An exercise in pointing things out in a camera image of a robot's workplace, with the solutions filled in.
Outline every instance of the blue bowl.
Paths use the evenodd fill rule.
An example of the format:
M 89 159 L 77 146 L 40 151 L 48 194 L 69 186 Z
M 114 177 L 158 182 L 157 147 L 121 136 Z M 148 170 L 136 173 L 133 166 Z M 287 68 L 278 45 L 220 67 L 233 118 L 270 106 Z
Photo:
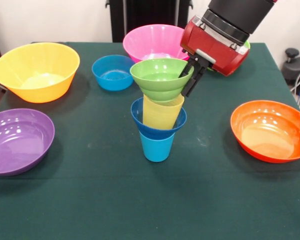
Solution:
M 175 133 L 168 138 L 154 140 L 144 136 L 140 131 L 143 154 L 151 162 L 159 163 L 166 160 L 174 142 Z
M 187 113 L 185 109 L 182 107 L 181 111 L 175 121 L 175 124 L 172 129 L 161 130 L 146 126 L 143 124 L 143 106 L 144 106 L 144 98 L 141 97 L 135 100 L 130 108 L 132 118 L 139 129 L 140 133 L 146 138 L 152 140 L 162 140 L 169 138 L 176 131 L 178 131 L 187 121 Z
M 130 68 L 135 64 L 131 58 L 122 55 L 109 55 L 99 58 L 92 65 L 92 72 L 101 88 L 108 91 L 121 91 L 134 82 Z

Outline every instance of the green table cover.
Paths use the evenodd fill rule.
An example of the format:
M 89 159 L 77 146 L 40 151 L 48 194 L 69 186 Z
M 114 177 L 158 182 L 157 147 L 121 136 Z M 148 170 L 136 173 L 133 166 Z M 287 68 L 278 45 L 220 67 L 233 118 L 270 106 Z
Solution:
M 300 240 L 300 160 L 261 162 L 236 142 L 232 111 L 250 100 L 297 104 L 263 43 L 231 76 L 203 76 L 169 158 L 145 159 L 133 85 L 107 92 L 91 67 L 121 43 L 66 42 L 80 55 L 69 91 L 33 104 L 8 92 L 0 111 L 48 114 L 55 139 L 30 171 L 0 177 L 0 240 Z

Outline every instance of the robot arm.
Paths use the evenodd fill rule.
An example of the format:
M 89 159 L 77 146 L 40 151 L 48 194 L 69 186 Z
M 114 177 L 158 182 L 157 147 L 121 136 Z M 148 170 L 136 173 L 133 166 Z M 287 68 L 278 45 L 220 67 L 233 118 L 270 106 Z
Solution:
M 191 79 L 182 90 L 189 96 L 207 68 L 228 76 L 248 56 L 245 42 L 278 0 L 211 0 L 203 17 L 194 16 L 181 39 L 188 63 L 180 74 Z

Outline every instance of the cup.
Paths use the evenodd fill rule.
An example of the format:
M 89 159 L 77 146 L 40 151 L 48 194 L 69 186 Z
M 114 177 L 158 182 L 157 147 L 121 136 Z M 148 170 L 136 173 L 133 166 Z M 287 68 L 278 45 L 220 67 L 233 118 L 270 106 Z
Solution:
M 166 160 L 174 142 L 175 133 L 164 139 L 151 139 L 144 136 L 140 131 L 143 154 L 151 162 L 159 163 Z
M 172 129 L 162 130 L 146 126 L 143 124 L 143 104 L 144 98 L 140 97 L 131 104 L 130 112 L 138 130 L 147 138 L 153 140 L 166 139 L 182 128 L 187 121 L 187 113 L 182 107 Z
M 179 94 L 175 99 L 167 102 L 154 102 L 143 95 L 143 124 L 161 130 L 174 127 L 185 97 Z

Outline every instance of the white wall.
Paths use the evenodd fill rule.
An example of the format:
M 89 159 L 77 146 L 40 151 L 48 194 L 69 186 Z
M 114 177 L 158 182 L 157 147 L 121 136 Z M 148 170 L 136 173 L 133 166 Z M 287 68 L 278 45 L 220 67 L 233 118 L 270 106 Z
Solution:
M 105 0 L 0 0 L 0 50 L 30 42 L 111 42 Z
M 193 0 L 189 19 L 209 2 Z M 286 48 L 300 50 L 300 0 L 279 0 L 249 40 L 265 42 L 280 66 Z M 105 0 L 0 0 L 0 50 L 34 41 L 111 42 L 110 9 Z

